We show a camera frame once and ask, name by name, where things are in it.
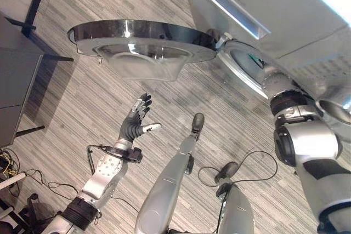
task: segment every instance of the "metal handle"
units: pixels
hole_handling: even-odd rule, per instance
[[[252,15],[235,0],[210,0],[255,39],[261,39],[270,31],[259,23]]]

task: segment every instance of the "black cable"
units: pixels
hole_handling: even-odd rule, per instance
[[[127,203],[131,208],[133,208],[137,213],[139,213],[139,210],[137,210],[132,204],[130,204],[130,203],[129,203],[128,201],[126,201],[125,199],[120,198],[120,197],[111,197],[111,198],[116,199],[116,200],[121,200],[121,201]]]
[[[275,177],[275,175],[278,173],[278,163],[277,163],[277,161],[275,160],[275,158],[274,158],[270,153],[267,153],[266,151],[262,151],[262,150],[257,150],[257,151],[253,151],[253,152],[248,153],[248,154],[244,157],[244,159],[241,161],[241,163],[239,164],[239,166],[238,166],[238,168],[237,168],[237,171],[240,169],[240,167],[242,166],[242,164],[244,163],[244,161],[245,161],[245,159],[246,159],[247,157],[249,157],[249,156],[252,155],[253,153],[259,153],[259,152],[265,153],[266,155],[269,155],[269,156],[273,159],[273,161],[274,161],[274,163],[275,163],[275,171],[274,171],[273,175],[271,175],[271,176],[268,177],[268,178],[262,178],[262,179],[243,179],[243,180],[238,180],[238,181],[232,182],[232,183],[231,183],[232,185],[235,184],[235,183],[239,183],[239,182],[266,181],[266,180],[269,180],[269,179]]]
[[[38,174],[40,175],[40,179],[39,179],[39,180],[36,179],[36,178],[34,177],[34,175],[35,175],[36,173],[38,173]],[[53,189],[57,189],[58,187],[61,187],[61,186],[68,186],[68,187],[72,188],[72,189],[75,191],[76,194],[78,194],[78,190],[77,190],[74,186],[72,186],[72,185],[70,185],[70,184],[61,184],[61,183],[54,182],[54,181],[51,181],[51,182],[49,182],[49,183],[47,183],[47,184],[44,183],[44,180],[43,180],[43,173],[42,173],[40,170],[38,170],[38,169],[29,169],[29,170],[27,170],[27,171],[25,172],[25,174],[26,174],[26,176],[29,176],[29,177],[33,178],[34,181],[37,182],[38,184],[45,186],[45,187],[46,187],[47,189],[49,189],[52,193],[54,193],[54,194],[56,194],[56,195],[58,195],[58,196],[60,196],[60,197],[66,198],[66,199],[68,199],[68,200],[70,200],[70,201],[73,201],[73,199],[62,195],[62,194],[60,194],[60,193],[54,191]]]
[[[13,160],[12,156],[10,155],[10,153],[8,151],[12,152],[15,155],[15,157],[17,158],[18,164],[16,163],[16,161]],[[20,159],[18,158],[18,155],[10,148],[4,148],[4,149],[2,149],[2,152],[5,152],[10,156],[11,160],[17,165],[17,170],[15,170],[15,171],[19,172],[19,170],[21,168],[21,163],[20,163]]]
[[[262,179],[243,179],[243,180],[238,180],[238,181],[234,181],[232,182],[231,184],[235,184],[235,183],[239,183],[239,182],[249,182],[249,181],[266,181],[266,180],[269,180],[271,178],[273,178],[277,172],[278,172],[278,163],[277,161],[275,160],[275,158],[270,154],[270,153],[267,153],[266,151],[263,151],[263,150],[257,150],[257,151],[252,151],[250,153],[248,153],[244,158],[243,160],[240,162],[238,168],[237,168],[237,171],[240,169],[240,167],[242,166],[242,164],[244,163],[244,161],[246,160],[247,157],[249,157],[250,155],[252,155],[253,153],[257,153],[257,152],[261,152],[261,153],[265,153],[267,155],[269,155],[274,163],[275,163],[275,171],[273,173],[273,175],[271,175],[270,177],[268,178],[262,178]],[[203,169],[206,169],[206,168],[211,168],[211,169],[214,169],[216,170],[217,172],[219,172],[219,170],[215,167],[201,167],[199,172],[197,173],[197,178],[200,180],[201,183],[203,183],[205,186],[208,186],[208,187],[217,187],[218,185],[209,185],[209,184],[206,184],[201,178],[200,178],[200,172],[203,170]]]
[[[227,201],[227,196],[228,196],[228,192],[225,194],[225,196],[223,198],[222,205],[220,205],[220,211],[219,211],[219,217],[218,217],[218,221],[217,221],[217,227],[213,231],[213,233],[218,233],[220,217],[222,216],[222,210],[223,210],[223,207],[224,207],[224,202]]]
[[[200,172],[203,170],[203,169],[206,169],[206,168],[210,168],[210,169],[213,169],[213,170],[216,170],[218,173],[219,173],[219,170],[215,167],[201,167],[200,170],[197,172],[197,178],[200,180],[201,183],[203,183],[205,186],[208,186],[208,187],[217,187],[218,185],[209,185],[207,183],[205,183],[201,178],[200,178]]]
[[[243,180],[233,181],[233,182],[230,183],[231,185],[236,184],[236,183],[239,183],[239,182],[266,181],[266,180],[269,180],[269,179],[273,178],[273,177],[277,174],[277,172],[278,172],[278,163],[277,163],[277,161],[275,160],[275,158],[274,158],[270,153],[267,153],[266,151],[262,151],[262,150],[252,151],[252,152],[248,153],[248,154],[243,158],[243,160],[240,162],[240,164],[239,164],[239,166],[238,166],[238,168],[237,168],[237,170],[236,170],[236,173],[237,173],[237,171],[240,169],[240,167],[242,166],[242,164],[244,163],[244,161],[245,161],[250,155],[252,155],[253,153],[258,153],[258,152],[265,153],[265,154],[267,154],[268,156],[270,156],[270,157],[273,159],[273,161],[274,161],[274,163],[275,163],[275,171],[274,171],[274,173],[273,173],[270,177],[268,177],[268,178],[262,178],[262,179],[243,179]],[[217,172],[219,172],[219,170],[218,170],[217,168],[215,168],[215,167],[201,167],[200,170],[199,170],[199,172],[197,173],[198,179],[199,179],[200,182],[203,183],[205,186],[208,186],[208,187],[217,187],[218,185],[209,185],[209,184],[204,183],[204,181],[200,178],[200,171],[202,171],[202,170],[205,169],[205,168],[211,168],[211,169],[214,169],[214,170],[216,170]],[[219,217],[218,217],[218,222],[217,222],[217,228],[216,228],[216,230],[215,230],[213,233],[217,233],[217,232],[218,232],[219,223],[220,223],[220,217],[221,217],[222,210],[223,210],[223,204],[224,204],[224,201],[226,200],[227,194],[228,194],[228,193],[225,194],[225,197],[224,197],[224,199],[223,199],[222,205],[220,206],[220,212],[219,212]]]
[[[12,191],[11,191],[11,188],[12,188],[12,187],[9,188],[9,192],[10,192],[10,194],[11,194],[12,196],[14,196],[14,197],[19,197],[19,196],[20,196],[20,187],[19,187],[19,185],[18,185],[18,182],[15,182],[15,185],[17,186],[17,194],[13,194],[13,193],[12,193]]]

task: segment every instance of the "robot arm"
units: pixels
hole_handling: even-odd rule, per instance
[[[141,162],[141,150],[132,148],[134,139],[161,127],[159,123],[141,125],[141,121],[150,110],[150,99],[150,95],[144,94],[133,105],[121,125],[120,136],[114,147],[94,146],[106,154],[99,160],[96,169],[91,167],[93,175],[83,189],[65,211],[54,218],[43,234],[83,232],[112,197],[118,182],[127,172],[128,162]]]
[[[263,87],[275,117],[276,154],[295,167],[318,233],[351,233],[351,172],[336,161],[342,151],[337,135],[283,73],[267,75]]]

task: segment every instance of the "metal bracket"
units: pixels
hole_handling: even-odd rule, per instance
[[[275,118],[277,120],[280,120],[282,119],[282,117],[285,117],[286,120],[291,120],[291,119],[305,117],[305,116],[319,117],[319,114],[317,113],[316,109],[312,105],[299,105],[299,106],[290,107],[278,112],[275,115]]]
[[[98,57],[98,65],[102,66],[103,65],[103,57]]]

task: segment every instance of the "robot forearm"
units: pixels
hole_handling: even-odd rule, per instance
[[[351,231],[351,172],[336,162],[340,140],[283,73],[268,75],[264,89],[275,116],[276,154],[296,168],[319,233]]]

